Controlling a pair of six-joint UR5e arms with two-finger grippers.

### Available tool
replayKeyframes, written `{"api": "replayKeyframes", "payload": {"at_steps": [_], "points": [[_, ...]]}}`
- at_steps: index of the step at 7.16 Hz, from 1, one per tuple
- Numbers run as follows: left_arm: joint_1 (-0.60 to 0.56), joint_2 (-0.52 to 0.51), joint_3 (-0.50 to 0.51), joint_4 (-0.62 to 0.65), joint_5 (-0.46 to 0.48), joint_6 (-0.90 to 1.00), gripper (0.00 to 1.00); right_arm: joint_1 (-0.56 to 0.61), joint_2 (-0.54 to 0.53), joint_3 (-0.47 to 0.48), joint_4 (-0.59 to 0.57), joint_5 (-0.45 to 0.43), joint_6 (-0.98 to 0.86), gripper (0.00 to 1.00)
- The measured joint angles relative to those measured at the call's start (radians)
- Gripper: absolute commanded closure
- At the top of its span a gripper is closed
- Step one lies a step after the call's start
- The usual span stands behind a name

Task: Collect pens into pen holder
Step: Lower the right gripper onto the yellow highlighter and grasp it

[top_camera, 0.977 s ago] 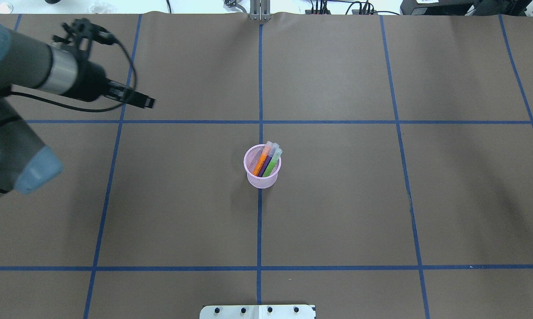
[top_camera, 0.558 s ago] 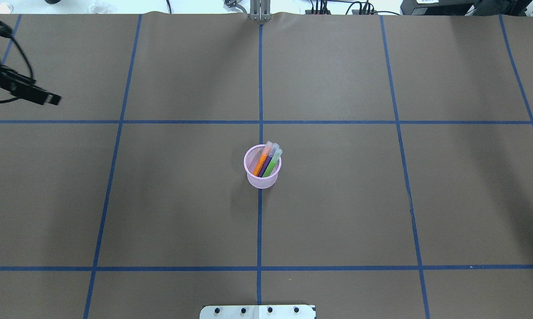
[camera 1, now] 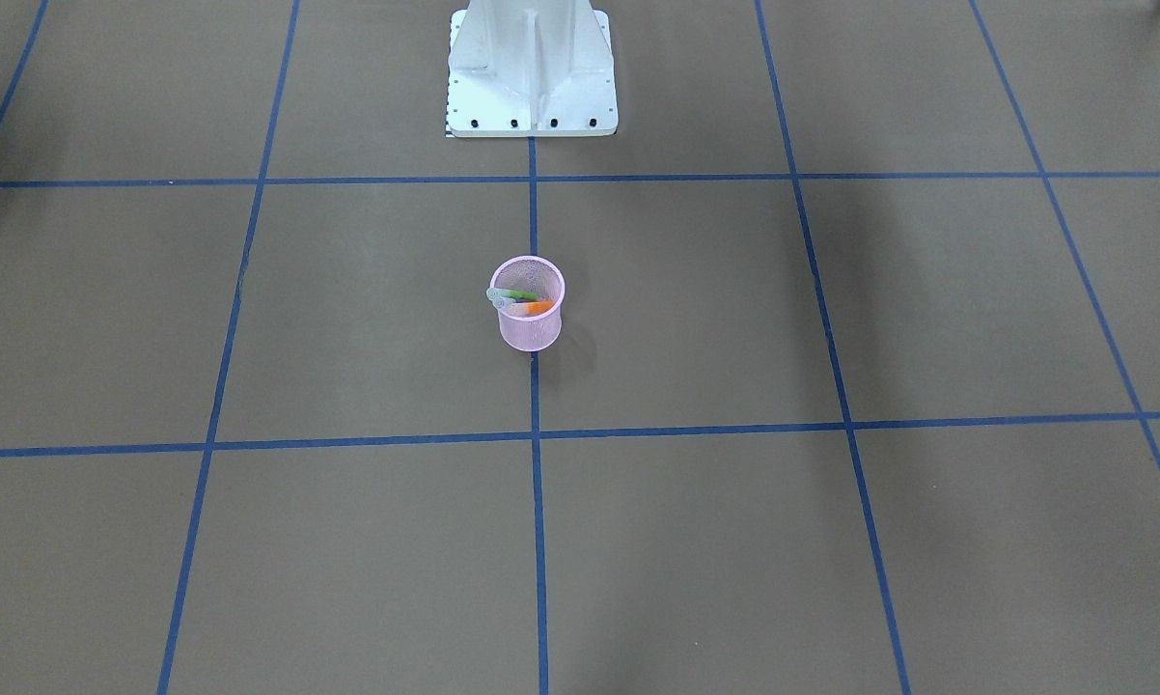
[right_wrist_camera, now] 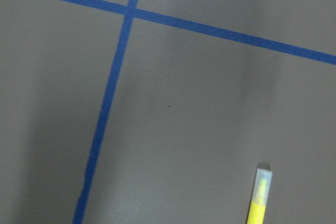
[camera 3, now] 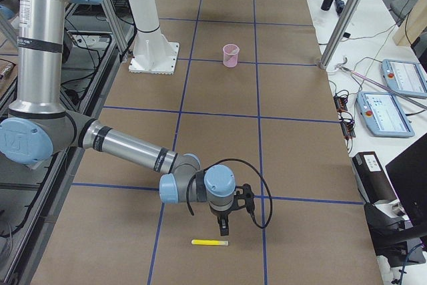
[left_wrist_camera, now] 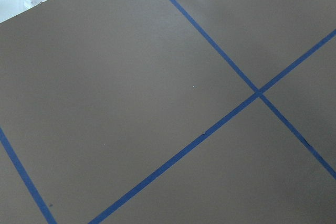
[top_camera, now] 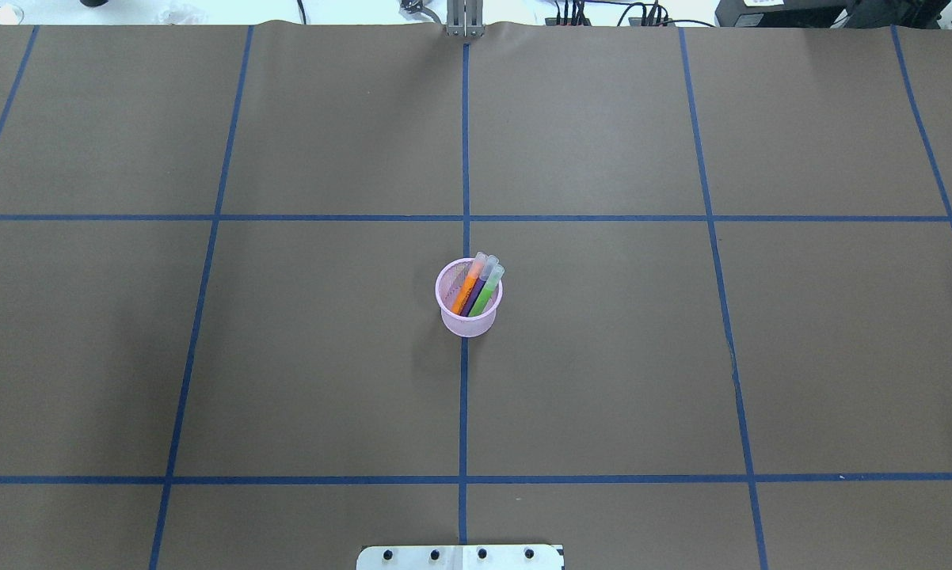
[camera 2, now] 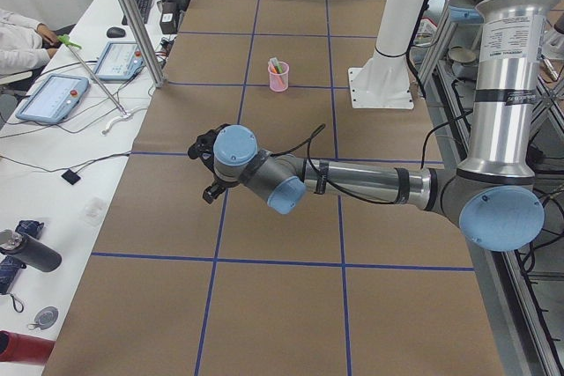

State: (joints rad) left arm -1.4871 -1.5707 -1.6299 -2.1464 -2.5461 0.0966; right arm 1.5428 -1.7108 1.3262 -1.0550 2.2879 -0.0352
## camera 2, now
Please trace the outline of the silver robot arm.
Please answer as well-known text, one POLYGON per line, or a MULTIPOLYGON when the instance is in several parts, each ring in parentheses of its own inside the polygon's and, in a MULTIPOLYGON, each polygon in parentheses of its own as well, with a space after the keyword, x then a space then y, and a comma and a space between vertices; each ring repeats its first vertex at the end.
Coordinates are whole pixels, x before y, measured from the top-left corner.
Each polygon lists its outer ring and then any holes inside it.
POLYGON ((188 154, 211 171, 203 197, 212 202, 242 185, 275 211, 293 210, 307 192, 335 192, 374 204, 405 204, 439 214, 466 239, 506 252, 534 240, 545 211, 526 163, 531 114, 547 13, 560 0, 450 0, 452 11, 482 18, 470 145, 453 171, 363 166, 261 149, 251 130, 224 124, 188 154))

